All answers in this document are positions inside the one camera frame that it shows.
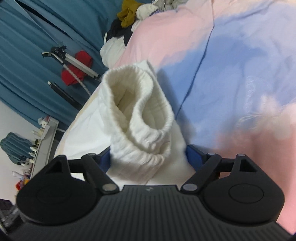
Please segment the white sweatshirt jacket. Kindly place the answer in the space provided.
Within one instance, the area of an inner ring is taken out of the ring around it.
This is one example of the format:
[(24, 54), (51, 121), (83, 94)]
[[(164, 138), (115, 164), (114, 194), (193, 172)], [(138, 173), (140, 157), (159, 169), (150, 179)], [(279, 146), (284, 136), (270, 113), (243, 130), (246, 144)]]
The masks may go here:
[(110, 149), (108, 176), (119, 186), (182, 186), (193, 174), (171, 105), (148, 61), (108, 70), (55, 154), (79, 159)]

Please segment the white desk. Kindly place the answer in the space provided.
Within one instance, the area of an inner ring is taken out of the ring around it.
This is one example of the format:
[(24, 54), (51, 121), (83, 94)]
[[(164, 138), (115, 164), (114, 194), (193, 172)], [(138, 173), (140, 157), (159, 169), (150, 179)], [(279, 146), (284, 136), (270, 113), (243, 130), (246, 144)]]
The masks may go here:
[(26, 184), (26, 179), (32, 179), (53, 159), (58, 141), (56, 134), (58, 132), (59, 121), (49, 116), (41, 120), (39, 132), (35, 132), (37, 139), (30, 148), (30, 158), (25, 161), (24, 172), (13, 171), (12, 175)]

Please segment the teal chair back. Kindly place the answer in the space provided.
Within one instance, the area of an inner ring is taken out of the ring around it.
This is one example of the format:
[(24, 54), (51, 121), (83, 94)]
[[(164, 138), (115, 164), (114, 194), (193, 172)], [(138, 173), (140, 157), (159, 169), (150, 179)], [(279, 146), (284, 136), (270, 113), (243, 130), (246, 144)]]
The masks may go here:
[(15, 133), (8, 135), (1, 140), (1, 149), (7, 154), (8, 158), (16, 165), (25, 163), (32, 156), (29, 154), (32, 142), (22, 138)]

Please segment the black upright board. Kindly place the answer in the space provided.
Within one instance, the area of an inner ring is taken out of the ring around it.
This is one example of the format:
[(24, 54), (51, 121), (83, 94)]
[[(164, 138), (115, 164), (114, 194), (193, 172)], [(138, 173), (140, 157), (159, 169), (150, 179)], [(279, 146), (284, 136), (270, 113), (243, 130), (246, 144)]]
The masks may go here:
[(82, 105), (79, 102), (77, 102), (73, 97), (71, 97), (68, 93), (66, 93), (55, 82), (48, 81), (48, 85), (52, 90), (54, 90), (60, 97), (62, 97), (65, 101), (67, 101), (75, 109), (80, 110), (82, 108)]

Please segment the red garment on stand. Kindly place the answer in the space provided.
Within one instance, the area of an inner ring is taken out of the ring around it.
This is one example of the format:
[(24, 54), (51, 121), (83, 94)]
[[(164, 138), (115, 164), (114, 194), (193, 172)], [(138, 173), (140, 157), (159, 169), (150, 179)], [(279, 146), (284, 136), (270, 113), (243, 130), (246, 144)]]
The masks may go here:
[[(85, 51), (79, 51), (74, 55), (75, 59), (86, 65), (87, 67), (92, 67), (93, 58)], [(72, 64), (68, 64), (67, 67), (79, 78), (80, 81), (83, 81), (87, 76), (82, 70), (78, 69)], [(66, 69), (62, 70), (61, 73), (62, 81), (67, 85), (77, 84), (78, 81), (70, 74), (70, 72)]]

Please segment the pastel tie-dye bed duvet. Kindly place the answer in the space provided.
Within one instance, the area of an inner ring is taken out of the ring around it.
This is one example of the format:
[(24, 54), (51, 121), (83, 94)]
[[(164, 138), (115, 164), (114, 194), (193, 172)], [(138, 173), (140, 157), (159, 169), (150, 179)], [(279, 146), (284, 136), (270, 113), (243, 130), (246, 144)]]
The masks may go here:
[(189, 1), (145, 19), (116, 66), (154, 66), (185, 141), (249, 156), (295, 232), (295, 1)]

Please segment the blue curtain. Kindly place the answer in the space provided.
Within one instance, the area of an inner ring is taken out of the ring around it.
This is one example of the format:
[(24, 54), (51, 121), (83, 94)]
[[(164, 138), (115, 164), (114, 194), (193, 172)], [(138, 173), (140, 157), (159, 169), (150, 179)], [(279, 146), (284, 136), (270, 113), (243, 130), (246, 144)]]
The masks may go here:
[(42, 53), (60, 46), (71, 55), (85, 51), (102, 75), (103, 36), (121, 6), (121, 1), (1, 1), (1, 101), (33, 125), (49, 115), (67, 128), (78, 111), (49, 83), (85, 104), (98, 82), (85, 78), (83, 86), (65, 85), (63, 67)]

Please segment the garment steamer stand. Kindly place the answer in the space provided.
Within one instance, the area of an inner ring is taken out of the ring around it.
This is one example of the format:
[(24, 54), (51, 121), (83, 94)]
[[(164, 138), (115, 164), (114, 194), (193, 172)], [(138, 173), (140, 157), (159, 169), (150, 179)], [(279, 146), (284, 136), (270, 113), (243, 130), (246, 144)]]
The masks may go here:
[(86, 87), (86, 85), (83, 83), (83, 81), (80, 81), (79, 78), (67, 67), (68, 64), (72, 64), (78, 69), (82, 70), (84, 73), (87, 74), (90, 78), (100, 82), (100, 75), (92, 70), (91, 68), (87, 67), (77, 59), (75, 59), (74, 56), (68, 54), (66, 52), (66, 46), (62, 47), (52, 47), (49, 52), (42, 52), (43, 58), (52, 58), (55, 59), (59, 64), (63, 66), (64, 69), (68, 70), (70, 74), (78, 81), (78, 84), (86, 91), (86, 93), (91, 96), (91, 92)]

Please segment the white and black puffer jacket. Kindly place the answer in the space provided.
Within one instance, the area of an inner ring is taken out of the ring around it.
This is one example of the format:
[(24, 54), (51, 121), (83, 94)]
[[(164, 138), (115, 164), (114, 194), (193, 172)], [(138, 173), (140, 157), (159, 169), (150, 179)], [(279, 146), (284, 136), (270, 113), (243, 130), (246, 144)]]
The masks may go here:
[(104, 35), (104, 45), (99, 51), (102, 63), (107, 68), (112, 68), (121, 57), (140, 22), (158, 10), (159, 8), (152, 3), (142, 4), (137, 10), (135, 22), (127, 28), (121, 27), (119, 18), (113, 20), (109, 31)]

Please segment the mustard yellow garment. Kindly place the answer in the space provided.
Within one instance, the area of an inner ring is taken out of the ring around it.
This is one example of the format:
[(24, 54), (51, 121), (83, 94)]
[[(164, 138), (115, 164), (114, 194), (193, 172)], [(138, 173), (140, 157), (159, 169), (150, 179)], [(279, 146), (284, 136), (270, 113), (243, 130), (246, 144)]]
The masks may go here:
[(135, 0), (123, 0), (121, 11), (117, 13), (122, 28), (127, 28), (135, 22), (137, 10), (141, 5), (142, 3)]

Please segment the grey crumpled garment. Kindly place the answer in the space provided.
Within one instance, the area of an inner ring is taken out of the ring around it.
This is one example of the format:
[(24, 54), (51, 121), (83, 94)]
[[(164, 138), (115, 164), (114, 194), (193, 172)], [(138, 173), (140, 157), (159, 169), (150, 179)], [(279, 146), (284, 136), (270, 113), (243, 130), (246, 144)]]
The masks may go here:
[(188, 0), (155, 0), (152, 4), (157, 6), (160, 11), (176, 9), (179, 5), (185, 4)]

